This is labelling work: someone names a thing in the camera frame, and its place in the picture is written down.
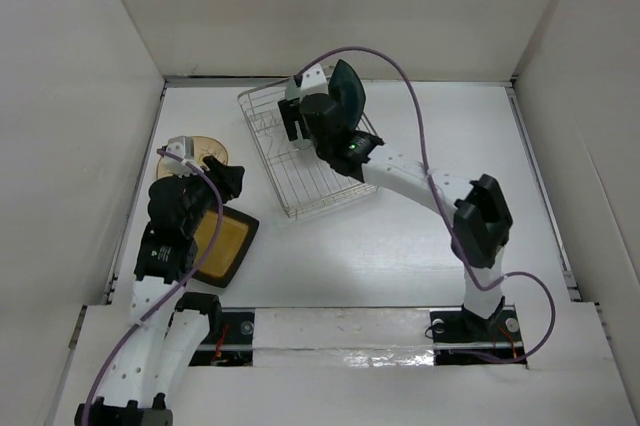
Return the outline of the beige plate with orange leaves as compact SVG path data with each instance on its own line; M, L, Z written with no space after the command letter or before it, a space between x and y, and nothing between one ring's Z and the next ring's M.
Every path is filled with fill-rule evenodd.
M204 159L212 156L215 157L220 163L227 165L229 162L228 151L225 146L218 140L208 136L192 136L193 140L193 157L198 166L208 171L209 168L204 162ZM161 179L169 177L173 174L168 167L169 160L163 158L159 159L156 165L156 178Z

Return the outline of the dark teal square plate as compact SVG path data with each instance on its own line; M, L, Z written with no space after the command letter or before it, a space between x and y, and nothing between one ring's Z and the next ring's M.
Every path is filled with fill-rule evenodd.
M360 123L366 103L364 86L354 68L340 59L328 84L331 98L343 109L347 127L355 130Z

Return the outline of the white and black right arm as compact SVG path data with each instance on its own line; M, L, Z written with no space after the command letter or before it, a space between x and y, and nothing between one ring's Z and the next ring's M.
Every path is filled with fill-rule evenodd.
M463 330L474 339L494 332L505 304L502 259L513 225L498 181L487 174L461 179L404 156L358 129L345 108L324 93L283 99L278 108L289 140L310 141L336 173L395 192L441 217L464 267Z

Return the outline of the brown square plate black rim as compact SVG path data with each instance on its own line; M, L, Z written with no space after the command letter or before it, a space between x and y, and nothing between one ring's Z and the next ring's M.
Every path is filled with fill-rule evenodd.
M216 243L193 278L226 288L240 268L259 228L259 221L241 211L224 206Z

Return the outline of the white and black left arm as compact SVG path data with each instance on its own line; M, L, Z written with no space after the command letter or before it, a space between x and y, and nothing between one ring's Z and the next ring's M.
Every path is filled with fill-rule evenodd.
M77 425L172 424L172 398L196 349L222 333L219 298L186 285L212 251L198 249L196 230L210 208L221 210L241 194L245 170L213 156L199 167L161 155L178 171L149 189L127 330L78 406Z

